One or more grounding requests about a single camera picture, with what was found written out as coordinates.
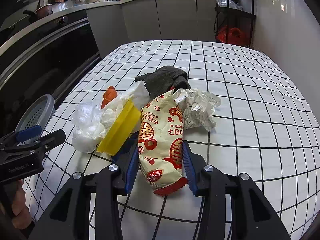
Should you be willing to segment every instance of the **black shelf rack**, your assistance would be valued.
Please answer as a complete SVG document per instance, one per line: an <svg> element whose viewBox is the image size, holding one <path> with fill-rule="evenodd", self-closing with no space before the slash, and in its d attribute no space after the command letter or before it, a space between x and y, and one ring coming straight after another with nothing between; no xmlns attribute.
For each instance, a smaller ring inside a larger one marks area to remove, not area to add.
<svg viewBox="0 0 320 240"><path fill-rule="evenodd" d="M252 33L253 33L253 26L256 20L256 16L254 14L254 0L251 0L251 13L245 12L245 11L240 11L237 9L233 9L229 7L229 0L227 0L227 6L226 7L220 7L216 6L216 36L218 35L219 29L222 26L222 24L225 22L223 21L219 25L219 14L223 13L226 17L225 20L227 21L227 29L226 29L226 43L228 43L228 36L229 36L229 29L230 29L230 17L235 17L235 18L247 18L250 19L250 34L249 34L249 42L248 42L248 47L251 46L252 42Z"/></svg>

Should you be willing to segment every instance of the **cream and red candy wrapper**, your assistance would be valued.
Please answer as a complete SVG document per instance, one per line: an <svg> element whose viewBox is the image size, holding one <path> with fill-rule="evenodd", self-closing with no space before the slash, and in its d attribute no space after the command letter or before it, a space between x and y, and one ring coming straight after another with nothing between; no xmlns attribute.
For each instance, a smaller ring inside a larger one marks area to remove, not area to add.
<svg viewBox="0 0 320 240"><path fill-rule="evenodd" d="M188 183L181 175L182 112L172 94L170 90L142 109L138 140L141 172L154 193L162 196Z"/></svg>

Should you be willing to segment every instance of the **black cloth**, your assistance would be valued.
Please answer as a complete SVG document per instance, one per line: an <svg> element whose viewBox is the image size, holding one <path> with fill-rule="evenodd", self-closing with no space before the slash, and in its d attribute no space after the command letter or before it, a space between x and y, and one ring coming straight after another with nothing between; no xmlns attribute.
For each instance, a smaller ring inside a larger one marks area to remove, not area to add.
<svg viewBox="0 0 320 240"><path fill-rule="evenodd" d="M164 66L153 73L147 73L135 78L135 82L143 80L145 87L150 94L150 98L154 99L159 95L168 92L174 86L174 90L179 88L191 89L188 81L188 75L180 68L172 66Z"/></svg>

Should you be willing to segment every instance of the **crumpled white tissue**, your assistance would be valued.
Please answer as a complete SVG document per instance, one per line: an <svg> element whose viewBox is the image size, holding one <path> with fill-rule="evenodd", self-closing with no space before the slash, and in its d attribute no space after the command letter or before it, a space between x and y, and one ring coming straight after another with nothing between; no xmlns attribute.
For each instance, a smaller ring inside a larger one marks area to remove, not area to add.
<svg viewBox="0 0 320 240"><path fill-rule="evenodd" d="M183 129L203 126L211 131L217 124L213 119L215 107L221 99L211 92L199 89L178 89L173 98L183 112Z"/></svg>
<svg viewBox="0 0 320 240"><path fill-rule="evenodd" d="M73 147L81 152L93 152L97 144L105 138L129 98L136 108L143 108L150 101L149 92L144 84L144 81L138 81L123 93L118 92L117 97L104 109L101 109L103 98L99 102L77 105L70 118L71 123L76 126L72 137Z"/></svg>

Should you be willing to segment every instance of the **checkered tablecloth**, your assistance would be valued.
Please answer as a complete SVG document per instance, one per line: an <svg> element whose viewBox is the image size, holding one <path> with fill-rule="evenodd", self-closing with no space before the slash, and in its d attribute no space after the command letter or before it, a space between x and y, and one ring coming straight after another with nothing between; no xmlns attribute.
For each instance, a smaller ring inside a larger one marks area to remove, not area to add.
<svg viewBox="0 0 320 240"><path fill-rule="evenodd" d="M63 129L65 143L51 150L44 171L26 179L26 203L38 220L55 194L76 171L85 175L109 165L109 157L74 150L70 115L80 102L97 100L109 86L126 90L138 75L172 65L188 73L192 88L218 95L217 127L184 131L194 153L223 173L248 173L268 198L293 240L307 230L320 209L319 125L299 90L265 54L239 46L201 41L141 41L124 44L94 67L70 92L44 134ZM231 204L227 198L226 239ZM188 186L166 196L153 194L137 174L133 190L119 196L122 233L129 239L185 239L198 233L203 200ZM94 239L95 198L90 208Z"/></svg>

